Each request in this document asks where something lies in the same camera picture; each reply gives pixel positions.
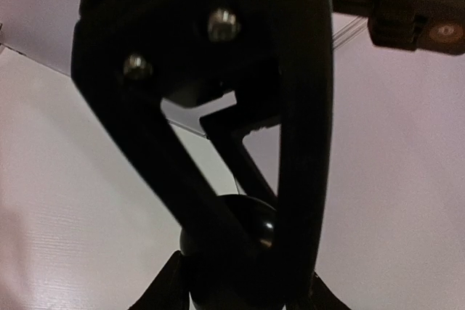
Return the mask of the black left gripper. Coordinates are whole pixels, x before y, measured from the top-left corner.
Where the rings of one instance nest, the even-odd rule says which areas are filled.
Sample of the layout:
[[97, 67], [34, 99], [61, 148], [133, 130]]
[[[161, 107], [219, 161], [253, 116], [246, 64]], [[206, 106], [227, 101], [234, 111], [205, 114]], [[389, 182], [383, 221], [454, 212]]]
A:
[[197, 107], [233, 90], [327, 95], [327, 0], [81, 0], [71, 77]]

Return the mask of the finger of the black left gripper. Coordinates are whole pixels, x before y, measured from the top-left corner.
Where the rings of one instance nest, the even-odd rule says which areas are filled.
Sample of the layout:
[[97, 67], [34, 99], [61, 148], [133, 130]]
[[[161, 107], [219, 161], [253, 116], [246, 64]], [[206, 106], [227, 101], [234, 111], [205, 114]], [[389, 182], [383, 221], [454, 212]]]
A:
[[153, 78], [136, 82], [102, 68], [77, 67], [71, 78], [119, 150], [194, 241], [215, 252], [254, 251], [166, 120]]
[[308, 288], [326, 201], [333, 116], [331, 0], [277, 0], [282, 70], [275, 253], [287, 288]]

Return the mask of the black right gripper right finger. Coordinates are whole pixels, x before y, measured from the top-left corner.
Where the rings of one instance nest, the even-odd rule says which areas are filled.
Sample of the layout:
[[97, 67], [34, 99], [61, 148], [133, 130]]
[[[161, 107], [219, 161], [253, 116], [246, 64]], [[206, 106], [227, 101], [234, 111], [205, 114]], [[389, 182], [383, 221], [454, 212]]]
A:
[[315, 272], [312, 285], [306, 298], [286, 304], [287, 310], [349, 310]]

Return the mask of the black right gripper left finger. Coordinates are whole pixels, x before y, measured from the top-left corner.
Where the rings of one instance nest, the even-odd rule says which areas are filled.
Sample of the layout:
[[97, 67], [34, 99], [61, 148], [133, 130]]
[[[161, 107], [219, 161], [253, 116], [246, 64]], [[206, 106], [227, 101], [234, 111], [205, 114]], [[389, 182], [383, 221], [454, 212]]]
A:
[[181, 310], [190, 308], [185, 258], [175, 251], [145, 292], [129, 310]]

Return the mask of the black oval charging case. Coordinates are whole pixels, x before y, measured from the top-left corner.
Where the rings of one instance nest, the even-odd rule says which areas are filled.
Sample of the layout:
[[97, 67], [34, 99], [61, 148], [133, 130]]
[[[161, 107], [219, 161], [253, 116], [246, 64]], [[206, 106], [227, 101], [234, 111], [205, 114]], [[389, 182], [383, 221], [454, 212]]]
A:
[[245, 195], [223, 195], [225, 205], [248, 238], [248, 245], [205, 248], [186, 231], [180, 249], [186, 260], [186, 280], [195, 309], [283, 309], [283, 296], [272, 285], [274, 267], [268, 252], [274, 240], [276, 210]]

